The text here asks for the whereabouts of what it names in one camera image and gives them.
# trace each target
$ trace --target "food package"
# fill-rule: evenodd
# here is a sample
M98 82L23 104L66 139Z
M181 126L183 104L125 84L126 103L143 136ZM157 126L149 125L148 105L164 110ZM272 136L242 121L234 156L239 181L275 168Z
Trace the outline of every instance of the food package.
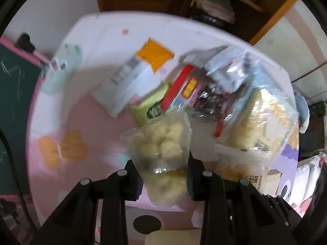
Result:
M163 111L191 109L203 89L211 82L205 71L186 65L161 102Z
M166 81L163 87L155 91L140 105L130 106L131 112L134 114L141 127L143 127L150 119L163 115L164 112L161 109L160 104L170 87L171 84Z
M216 151L233 164L269 161L285 145L297 119L294 100L256 63L251 81L225 118Z
M225 180L237 182L240 179L248 179L261 193L264 192L266 187L268 171L269 167L259 162L230 164L222 159L214 170L216 174Z
M197 98L192 114L220 121L226 116L227 107L228 95L220 91L215 92L215 88L209 85Z
M154 73L174 54L149 39L143 48L120 67L92 96L116 118L126 104L150 80Z
M245 83L250 73L250 62L246 50L235 45L195 51L184 59L184 63L203 68L225 93L233 93Z
M172 207L187 192L191 136L184 110L172 110L148 121L143 128L134 128L120 136L151 202L160 208Z

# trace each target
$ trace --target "table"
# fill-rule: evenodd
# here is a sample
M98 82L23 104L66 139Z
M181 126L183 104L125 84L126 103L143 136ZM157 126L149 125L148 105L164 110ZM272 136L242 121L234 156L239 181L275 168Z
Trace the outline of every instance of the table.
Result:
M42 86L40 78L31 105L27 136L30 188L41 224L66 194L84 177L100 180L125 166L129 159L119 134L137 126L128 109L111 118L90 95L108 76L137 50L148 37L170 48L175 57L167 61L155 78L144 82L140 97L154 90L166 78L174 81L192 50L206 50L235 44L251 51L274 76L286 94L293 97L287 72L258 50L217 28L192 20L156 13L112 12L82 17L66 35L53 61L65 70ZM191 151L207 168L214 169L215 124L192 121ZM295 132L286 151L273 168L280 170L282 187L292 189L298 155ZM178 205L161 211L150 203L146 191L137 202L127 202L130 241L142 243L145 235L133 227L134 218L148 214L157 217L161 229L193 228L191 217L197 204L185 197Z

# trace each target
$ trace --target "plastic bag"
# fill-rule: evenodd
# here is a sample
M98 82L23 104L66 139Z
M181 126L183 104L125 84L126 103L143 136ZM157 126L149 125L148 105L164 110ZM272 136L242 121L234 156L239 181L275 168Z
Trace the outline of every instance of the plastic bag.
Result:
M140 173L153 204L169 208L187 192L186 166L192 129L183 110L173 110L120 138Z
M156 90L147 99L142 101L141 104L130 105L130 111L139 122L140 127L143 127L150 119L163 115L164 112L162 111L160 104L170 87L171 84L166 81L163 87Z
M233 164L271 160L297 124L295 103L257 62L217 138L220 158Z
M184 63L206 70L206 75L225 93L237 91L249 74L248 53L235 45L190 53Z
M268 171L269 167L259 162L235 165L224 160L220 160L214 170L216 174L225 180L237 182L240 179L248 179L261 193L264 192Z
M158 69L174 54L160 43L150 39L121 66L92 96L116 118L128 102L153 78Z
M203 89L211 83L205 71L186 65L161 102L163 111L193 108Z
M215 92L210 86L203 89L192 109L192 115L211 118L220 121L226 116L228 96L222 92Z

